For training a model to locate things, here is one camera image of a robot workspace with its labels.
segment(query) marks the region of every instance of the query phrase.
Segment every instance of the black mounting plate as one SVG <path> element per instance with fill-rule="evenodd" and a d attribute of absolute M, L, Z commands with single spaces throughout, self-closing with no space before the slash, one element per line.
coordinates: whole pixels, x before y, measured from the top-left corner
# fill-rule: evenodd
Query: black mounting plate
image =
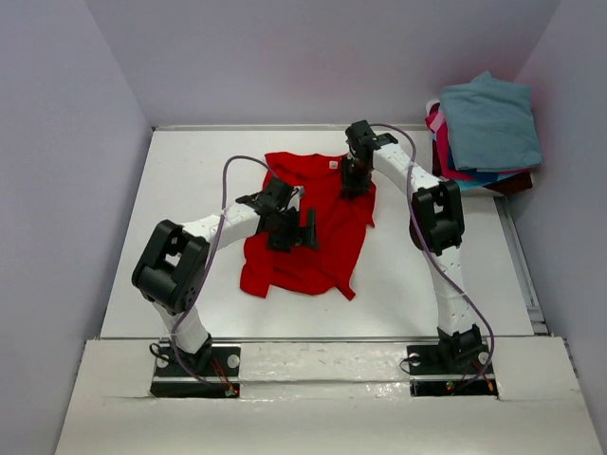
<path fill-rule="evenodd" d="M 491 389 L 485 379 L 479 379 L 464 388 L 450 386 L 450 381 L 420 381 L 414 379 L 409 388 L 412 397 L 417 396 L 498 396 L 497 383 L 490 379 Z"/>
<path fill-rule="evenodd" d="M 487 353 L 487 346 L 483 345 L 482 353 Z M 434 376 L 434 375 L 463 375 L 476 374 L 476 368 L 471 365 L 471 362 L 452 362 L 445 363 L 440 360 L 438 355 L 438 347 L 436 344 L 415 344 L 407 346 L 407 357 L 417 357 L 419 364 L 409 362 L 407 368 L 411 376 Z M 483 363 L 478 359 L 474 359 L 480 366 Z M 493 374 L 493 366 L 489 365 L 485 374 Z"/>
<path fill-rule="evenodd" d="M 240 383 L 238 374 L 240 373 L 240 353 L 239 345 L 213 345 L 211 360 L 217 359 L 219 365 L 231 382 L 236 394 L 226 394 L 226 387 L 221 383 L 217 374 L 209 363 L 202 372 L 199 373 L 210 385 L 202 384 L 175 362 L 173 349 L 168 342 L 160 342 L 158 353 L 168 357 L 171 361 L 168 363 L 161 359 L 156 359 L 154 367 L 154 378 L 150 387 L 150 393 L 158 398 L 238 398 L 240 396 Z M 231 356 L 238 357 L 238 363 L 233 364 L 229 361 Z"/>

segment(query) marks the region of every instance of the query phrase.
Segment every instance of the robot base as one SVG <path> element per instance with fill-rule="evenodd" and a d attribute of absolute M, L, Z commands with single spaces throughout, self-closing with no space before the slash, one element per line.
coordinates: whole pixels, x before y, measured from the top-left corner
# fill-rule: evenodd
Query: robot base
<path fill-rule="evenodd" d="M 416 344 L 407 347 L 409 373 L 411 376 L 462 376 L 464 374 L 477 374 L 479 367 L 485 365 L 487 346 L 483 345 L 480 352 L 474 357 L 465 357 L 461 360 L 445 362 L 440 358 L 439 348 L 435 344 Z M 493 366 L 489 365 L 486 375 L 493 374 Z"/>
<path fill-rule="evenodd" d="M 154 377 L 150 394 L 157 398 L 238 398 L 240 396 L 240 345 L 219 344 L 212 346 L 211 361 L 201 372 L 196 372 L 210 384 L 202 384 L 184 372 L 175 361 L 173 349 L 168 341 L 159 343 Z M 219 364 L 231 386 L 220 379 L 212 364 Z"/>

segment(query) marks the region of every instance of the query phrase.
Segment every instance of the cable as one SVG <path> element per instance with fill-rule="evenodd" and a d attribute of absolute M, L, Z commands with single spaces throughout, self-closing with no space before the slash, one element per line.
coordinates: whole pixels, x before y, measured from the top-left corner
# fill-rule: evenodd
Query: cable
<path fill-rule="evenodd" d="M 405 374 L 407 374 L 407 375 L 409 375 L 409 376 L 411 376 L 411 372 L 409 372 L 409 371 L 405 370 L 405 369 L 404 369 L 404 367 L 402 366 L 402 364 L 406 362 L 406 363 L 408 363 L 408 364 L 410 364 L 410 365 L 411 365 L 411 361 L 412 361 L 412 360 L 411 360 L 410 358 L 406 357 L 406 358 L 403 358 L 403 359 L 400 361 L 400 363 L 398 364 L 398 368 L 400 368 L 400 370 L 401 370 L 402 372 L 404 372 Z"/>
<path fill-rule="evenodd" d="M 204 272 L 202 274 L 202 278 L 200 280 L 200 288 L 198 290 L 198 295 L 200 295 L 200 291 L 202 290 L 202 287 L 204 286 L 205 281 L 207 280 L 207 277 L 209 276 L 209 271 L 211 270 L 212 261 L 213 261 L 213 259 L 215 259 L 215 253 L 217 252 L 217 249 L 219 249 L 219 238 L 221 237 L 221 231 L 224 228 L 224 222 L 226 221 L 226 216 L 224 215 L 224 210 L 225 210 L 227 202 L 228 202 L 228 167 L 230 166 L 230 163 L 232 161 L 235 161 L 236 159 L 245 159 L 247 161 L 253 161 L 255 163 L 261 164 L 273 176 L 276 176 L 276 173 L 273 170 L 271 170 L 270 167 L 264 161 L 262 161 L 261 159 L 253 158 L 252 156 L 235 155 L 235 156 L 230 157 L 228 159 L 228 161 L 226 161 L 226 164 L 224 165 L 222 179 L 221 179 L 221 187 L 222 187 L 221 192 L 222 193 L 221 193 L 221 214 L 219 216 L 219 224 L 217 225 L 217 233 L 215 234 L 215 238 L 213 239 L 213 242 L 211 245 L 211 250 L 209 251 L 209 256 L 207 257 L 207 263 L 205 264 L 205 270 L 204 270 Z M 196 374 L 195 372 L 193 372 L 185 364 L 185 362 L 181 358 L 181 354 L 179 353 L 179 348 L 177 347 L 177 340 L 176 340 L 175 334 L 177 334 L 177 330 L 179 329 L 179 326 L 184 321 L 184 319 L 190 314 L 190 312 L 194 308 L 195 304 L 196 304 L 196 300 L 193 300 L 192 303 L 190 303 L 190 305 L 186 308 L 186 311 L 184 311 L 181 314 L 181 317 L 179 317 L 179 319 L 173 326 L 173 331 L 170 333 L 171 347 L 173 348 L 173 353 L 175 354 L 175 360 L 177 361 L 177 363 L 179 364 L 179 366 L 181 367 L 181 369 L 184 372 L 189 374 L 200 384 L 203 384 L 205 386 L 216 387 L 217 384 L 213 384 L 212 382 L 205 381 L 204 378 L 202 378 L 199 374 Z"/>
<path fill-rule="evenodd" d="M 219 378 L 219 381 L 221 381 L 224 387 L 226 388 L 226 396 L 237 395 L 238 392 L 234 389 L 234 385 L 228 379 L 228 375 L 224 371 L 224 368 L 221 366 L 221 363 L 219 362 L 219 360 L 217 360 L 217 358 L 214 358 L 211 361 L 211 367 L 215 372 L 215 375 Z"/>
<path fill-rule="evenodd" d="M 171 363 L 171 359 L 168 356 L 160 353 L 160 345 L 158 343 L 150 343 L 148 349 L 155 358 L 159 360 L 164 360 L 167 363 Z"/>
<path fill-rule="evenodd" d="M 448 381 L 447 382 L 447 391 L 451 391 L 453 395 L 455 395 L 455 392 L 458 390 L 461 390 L 459 387 L 457 387 L 457 384 L 461 384 L 462 382 L 464 382 L 464 379 L 466 379 L 466 376 L 468 376 L 468 368 L 466 368 L 464 370 L 464 374 L 462 374 L 461 379 L 453 382 L 453 381 Z"/>
<path fill-rule="evenodd" d="M 476 363 L 474 360 L 472 360 L 472 365 L 479 372 L 482 370 L 481 366 L 478 363 Z M 493 391 L 493 384 L 491 384 L 491 381 L 489 381 L 489 378 L 487 377 L 487 375 L 483 373 L 483 377 L 485 378 L 485 382 L 487 382 L 487 387 L 488 387 L 489 391 Z"/>
<path fill-rule="evenodd" d="M 387 124 L 387 123 L 372 123 L 369 126 L 388 128 L 389 130 L 393 130 L 398 133 L 401 133 L 403 136 L 405 136 L 407 138 L 407 140 L 411 144 L 413 151 L 411 153 L 411 163 L 409 164 L 409 168 L 407 169 L 407 204 L 409 206 L 409 213 L 411 214 L 411 220 L 413 221 L 415 232 L 417 233 L 417 237 L 419 239 L 419 243 L 422 245 L 422 248 L 424 249 L 424 253 L 426 254 L 428 259 L 432 263 L 432 266 L 440 274 L 440 276 L 443 277 L 443 279 L 445 279 L 445 281 L 448 282 L 449 285 L 453 289 L 455 289 L 455 291 L 457 293 L 459 293 L 462 296 L 462 299 L 464 299 L 464 301 L 469 305 L 469 307 L 472 308 L 472 310 L 474 310 L 474 313 L 476 313 L 478 318 L 487 327 L 487 331 L 489 333 L 489 340 L 491 342 L 491 345 L 489 346 L 489 353 L 488 353 L 487 361 L 485 362 L 485 365 L 483 365 L 483 368 L 472 379 L 469 379 L 461 386 L 461 389 L 464 389 L 465 387 L 469 386 L 471 383 L 476 381 L 479 377 L 484 375 L 485 372 L 487 371 L 489 364 L 491 363 L 491 359 L 493 358 L 493 351 L 495 349 L 495 335 L 493 334 L 493 329 L 491 328 L 491 325 L 488 323 L 485 316 L 483 316 L 483 313 L 481 313 L 481 310 L 479 310 L 478 307 L 474 304 L 474 302 L 469 297 L 469 295 L 466 293 L 466 291 L 464 291 L 464 289 L 462 289 L 456 282 L 454 282 L 449 277 L 449 275 L 447 275 L 445 272 L 443 272 L 443 270 L 440 268 L 440 265 L 438 264 L 436 259 L 432 256 L 432 253 L 430 252 L 430 249 L 428 248 L 428 244 L 426 244 L 426 239 L 424 239 L 424 236 L 421 233 L 421 228 L 419 227 L 419 223 L 417 222 L 417 219 L 415 218 L 414 208 L 413 208 L 413 204 L 412 204 L 413 186 L 411 184 L 411 180 L 412 180 L 411 177 L 413 175 L 415 159 L 417 157 L 417 147 L 415 146 L 415 142 L 414 142 L 413 138 L 411 136 L 409 136 L 409 134 L 407 134 L 405 131 L 401 130 L 400 128 L 397 128 L 397 127 Z"/>

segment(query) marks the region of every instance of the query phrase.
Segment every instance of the red cloth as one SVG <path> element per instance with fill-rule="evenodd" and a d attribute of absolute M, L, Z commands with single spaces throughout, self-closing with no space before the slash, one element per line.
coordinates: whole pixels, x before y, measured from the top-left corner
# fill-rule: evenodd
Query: red cloth
<path fill-rule="evenodd" d="M 265 297 L 271 284 L 312 296 L 337 287 L 348 299 L 355 293 L 350 277 L 359 259 L 367 226 L 373 226 L 376 187 L 355 199 L 341 198 L 339 156 L 267 154 L 269 167 L 292 186 L 303 186 L 301 225 L 308 208 L 316 209 L 319 250 L 293 246 L 289 253 L 267 249 L 267 234 L 245 241 L 245 259 L 240 288 Z M 270 174 L 266 175 L 264 186 Z"/>

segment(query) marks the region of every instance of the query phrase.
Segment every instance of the stack of folded clothes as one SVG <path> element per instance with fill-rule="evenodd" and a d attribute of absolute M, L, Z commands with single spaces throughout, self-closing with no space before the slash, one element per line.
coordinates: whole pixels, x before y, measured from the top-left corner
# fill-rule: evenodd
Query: stack of folded clothes
<path fill-rule="evenodd" d="M 462 191 L 511 195 L 531 188 L 530 170 L 542 155 L 529 91 L 488 72 L 444 88 L 426 117 L 434 138 L 432 172 L 455 180 Z"/>

